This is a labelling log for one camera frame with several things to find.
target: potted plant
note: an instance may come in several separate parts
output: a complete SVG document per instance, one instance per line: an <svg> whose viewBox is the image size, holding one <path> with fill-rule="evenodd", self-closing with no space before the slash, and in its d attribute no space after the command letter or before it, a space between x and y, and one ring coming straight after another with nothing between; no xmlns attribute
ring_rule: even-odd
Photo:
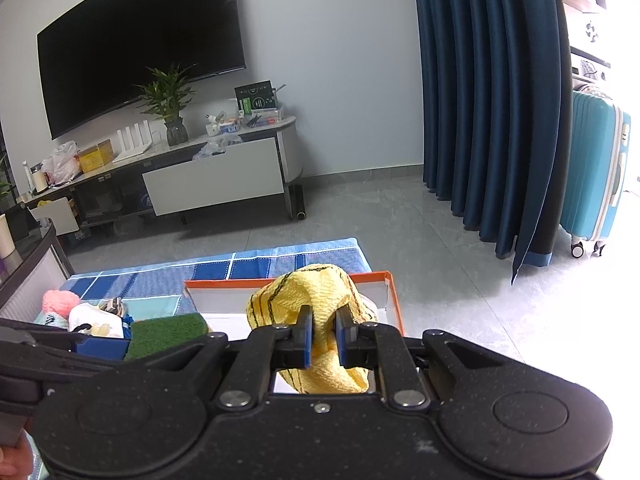
<svg viewBox="0 0 640 480"><path fill-rule="evenodd" d="M148 85L136 85L142 89L140 96L146 107L145 114L155 115L164 120L166 125L166 140L169 146L175 146L189 140L187 129L182 124L180 111L191 102L189 95L194 91L187 86L188 68L181 69L180 65L171 65L167 72L158 68L149 68L154 81Z"/></svg>

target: green scrubbing pad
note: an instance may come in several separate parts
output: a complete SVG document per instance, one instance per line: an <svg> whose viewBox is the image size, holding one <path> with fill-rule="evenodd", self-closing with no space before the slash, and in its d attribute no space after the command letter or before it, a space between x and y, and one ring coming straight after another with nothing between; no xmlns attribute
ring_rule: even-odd
<svg viewBox="0 0 640 480"><path fill-rule="evenodd" d="M125 359L155 354L207 332L209 327L200 314L136 321L131 325L131 343Z"/></svg>

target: black tv screen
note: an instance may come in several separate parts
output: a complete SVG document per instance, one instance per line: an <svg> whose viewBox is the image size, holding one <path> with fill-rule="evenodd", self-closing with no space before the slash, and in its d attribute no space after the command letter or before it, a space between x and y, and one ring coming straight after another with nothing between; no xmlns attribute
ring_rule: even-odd
<svg viewBox="0 0 640 480"><path fill-rule="evenodd" d="M38 34L38 58L53 139L137 100L147 67L245 67L236 0L85 0Z"/></svg>

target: blue curtain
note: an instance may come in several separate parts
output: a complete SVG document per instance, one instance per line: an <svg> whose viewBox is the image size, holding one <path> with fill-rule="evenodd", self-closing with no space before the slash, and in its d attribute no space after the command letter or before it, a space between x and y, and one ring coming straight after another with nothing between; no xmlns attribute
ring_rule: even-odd
<svg viewBox="0 0 640 480"><path fill-rule="evenodd" d="M566 189L571 60L561 0L416 0L424 182L465 229L548 265Z"/></svg>

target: human hand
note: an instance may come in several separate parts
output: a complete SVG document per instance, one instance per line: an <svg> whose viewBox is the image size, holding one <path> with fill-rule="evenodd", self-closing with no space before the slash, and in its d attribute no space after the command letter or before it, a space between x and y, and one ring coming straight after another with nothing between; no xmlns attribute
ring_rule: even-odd
<svg viewBox="0 0 640 480"><path fill-rule="evenodd" d="M22 431L15 447L0 446L0 480L26 480L33 472L33 453Z"/></svg>

